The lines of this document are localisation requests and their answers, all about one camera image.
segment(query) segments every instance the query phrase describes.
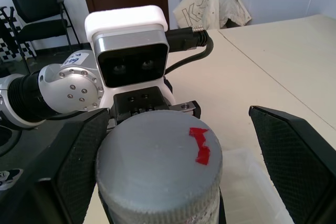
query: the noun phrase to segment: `gray cylindrical container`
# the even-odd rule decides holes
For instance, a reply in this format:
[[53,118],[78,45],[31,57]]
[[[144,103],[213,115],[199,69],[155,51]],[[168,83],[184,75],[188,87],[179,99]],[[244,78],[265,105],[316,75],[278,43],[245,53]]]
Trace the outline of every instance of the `gray cylindrical container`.
[[[191,128],[207,131],[196,136]],[[176,111],[127,119],[106,137],[97,156],[98,188],[115,224],[218,224],[221,175],[222,150],[214,132]]]

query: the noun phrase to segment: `cable connector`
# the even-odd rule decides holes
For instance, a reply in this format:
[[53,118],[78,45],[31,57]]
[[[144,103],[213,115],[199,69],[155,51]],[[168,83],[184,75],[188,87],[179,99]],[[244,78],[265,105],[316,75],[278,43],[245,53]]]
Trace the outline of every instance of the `cable connector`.
[[170,47],[169,52],[187,51],[196,47],[205,47],[208,38],[203,26],[169,30],[165,34]]

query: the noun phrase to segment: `red sticker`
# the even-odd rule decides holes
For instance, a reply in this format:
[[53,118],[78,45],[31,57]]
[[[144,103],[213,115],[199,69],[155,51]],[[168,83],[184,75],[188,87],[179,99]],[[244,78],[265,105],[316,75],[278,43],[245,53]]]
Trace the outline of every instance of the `red sticker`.
[[200,128],[190,128],[189,136],[193,136],[196,139],[198,145],[198,156],[196,162],[207,165],[210,157],[210,149],[208,146],[205,146],[205,136],[204,133],[207,132],[206,129]]

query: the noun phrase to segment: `table surface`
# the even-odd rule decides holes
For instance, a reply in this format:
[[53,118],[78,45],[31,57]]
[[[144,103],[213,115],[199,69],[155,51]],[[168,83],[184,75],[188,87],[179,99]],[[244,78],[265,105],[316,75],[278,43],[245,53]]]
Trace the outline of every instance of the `table surface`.
[[[225,37],[228,37],[229,30],[232,29],[224,31]],[[304,118],[328,142],[336,140],[333,127],[228,41],[221,32],[209,31],[214,41],[214,50],[210,56],[174,70],[167,78],[173,86],[177,103],[192,100],[199,103],[202,121],[215,132],[223,150],[247,148],[266,171],[255,129],[248,115],[251,105],[286,111]],[[202,50],[170,54],[168,66]],[[97,188],[84,223],[108,223]]]
[[[220,32],[336,129],[335,19],[315,15]],[[336,138],[330,144],[336,148]]]

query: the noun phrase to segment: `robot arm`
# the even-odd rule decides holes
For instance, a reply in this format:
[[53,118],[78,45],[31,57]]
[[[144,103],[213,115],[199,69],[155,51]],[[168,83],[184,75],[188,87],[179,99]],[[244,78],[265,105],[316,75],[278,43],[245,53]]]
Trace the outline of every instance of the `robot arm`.
[[[27,76],[0,79],[2,125],[29,129],[59,114],[112,109],[117,94],[151,87],[159,88],[167,105],[175,105],[164,75],[206,57],[213,49],[212,40],[200,27],[167,31],[164,15],[156,6],[92,13],[85,29],[93,51],[75,52],[63,64],[51,64]],[[169,52],[198,46],[206,50],[165,68]],[[139,108],[132,109],[141,113]]]
[[96,109],[103,95],[93,52],[81,50],[62,65],[51,64],[27,76],[1,78],[0,114],[3,124],[11,128],[32,128],[58,114]]

